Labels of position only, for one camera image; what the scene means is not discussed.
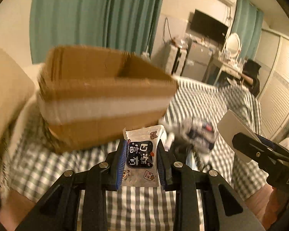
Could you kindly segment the person right hand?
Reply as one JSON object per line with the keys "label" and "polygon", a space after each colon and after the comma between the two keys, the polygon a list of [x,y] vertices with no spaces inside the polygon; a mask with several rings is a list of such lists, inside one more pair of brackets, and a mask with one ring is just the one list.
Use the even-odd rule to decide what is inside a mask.
{"label": "person right hand", "polygon": [[268,230],[277,221],[278,214],[282,212],[288,199],[289,193],[265,184],[245,200],[245,203],[260,220],[265,230]]}

